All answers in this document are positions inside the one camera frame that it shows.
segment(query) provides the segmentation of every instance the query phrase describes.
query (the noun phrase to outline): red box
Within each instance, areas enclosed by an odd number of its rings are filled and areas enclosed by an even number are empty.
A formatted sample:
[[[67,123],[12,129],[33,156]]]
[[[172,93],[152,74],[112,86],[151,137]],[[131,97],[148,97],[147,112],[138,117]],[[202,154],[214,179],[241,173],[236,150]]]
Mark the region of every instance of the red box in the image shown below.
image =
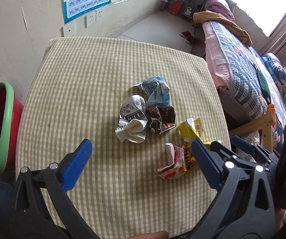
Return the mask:
[[[181,8],[182,4],[181,3],[178,3],[178,2],[175,2],[173,3],[172,7],[171,7],[171,10],[169,11],[170,14],[172,15],[177,15],[180,8]]]

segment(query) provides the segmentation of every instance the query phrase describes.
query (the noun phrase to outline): pair of shoes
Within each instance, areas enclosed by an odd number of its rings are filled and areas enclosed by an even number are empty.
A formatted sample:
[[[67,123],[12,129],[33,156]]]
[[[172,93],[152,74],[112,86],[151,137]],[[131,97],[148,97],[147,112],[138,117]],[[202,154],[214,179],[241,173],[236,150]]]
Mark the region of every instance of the pair of shoes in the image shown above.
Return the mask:
[[[181,32],[181,36],[186,38],[186,42],[188,44],[192,44],[193,43],[193,40],[194,40],[194,37],[192,36],[192,34],[189,32],[189,31],[184,31],[184,32]]]

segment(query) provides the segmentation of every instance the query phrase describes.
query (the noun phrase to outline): wooden chair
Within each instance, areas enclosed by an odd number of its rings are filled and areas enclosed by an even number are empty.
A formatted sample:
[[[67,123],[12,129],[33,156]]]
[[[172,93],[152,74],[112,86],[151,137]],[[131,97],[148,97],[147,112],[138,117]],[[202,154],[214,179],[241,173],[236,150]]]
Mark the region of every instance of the wooden chair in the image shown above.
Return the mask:
[[[273,152],[273,139],[271,124],[274,122],[273,114],[267,112],[265,115],[252,120],[251,122],[235,128],[229,132],[230,137],[245,136],[257,130],[262,130],[262,146],[269,152]]]

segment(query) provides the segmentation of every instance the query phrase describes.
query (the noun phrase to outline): pink strawberry wrapper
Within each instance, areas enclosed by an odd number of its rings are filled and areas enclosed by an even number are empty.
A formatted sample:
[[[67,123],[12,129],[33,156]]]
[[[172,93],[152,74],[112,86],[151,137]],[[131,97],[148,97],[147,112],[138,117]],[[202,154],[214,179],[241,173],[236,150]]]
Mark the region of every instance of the pink strawberry wrapper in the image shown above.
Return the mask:
[[[157,169],[157,175],[163,179],[176,179],[186,172],[185,153],[183,148],[166,143],[168,165]]]

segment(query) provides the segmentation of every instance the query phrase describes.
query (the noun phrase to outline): baseboard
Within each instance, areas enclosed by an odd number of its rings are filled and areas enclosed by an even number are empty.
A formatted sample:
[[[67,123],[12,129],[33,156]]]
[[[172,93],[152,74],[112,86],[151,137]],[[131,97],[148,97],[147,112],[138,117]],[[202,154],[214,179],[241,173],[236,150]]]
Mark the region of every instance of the baseboard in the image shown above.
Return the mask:
[[[157,12],[158,8],[148,11],[147,13],[144,13],[142,15],[140,15],[139,17],[135,18],[134,20],[132,20],[131,22],[129,22],[128,24],[120,27],[118,30],[114,31],[111,35],[107,36],[110,38],[117,38],[120,35],[122,35],[124,32],[126,32],[128,29],[132,28],[135,24],[139,23],[141,20],[144,20],[145,18],[147,18],[148,16],[152,15],[153,13]]]

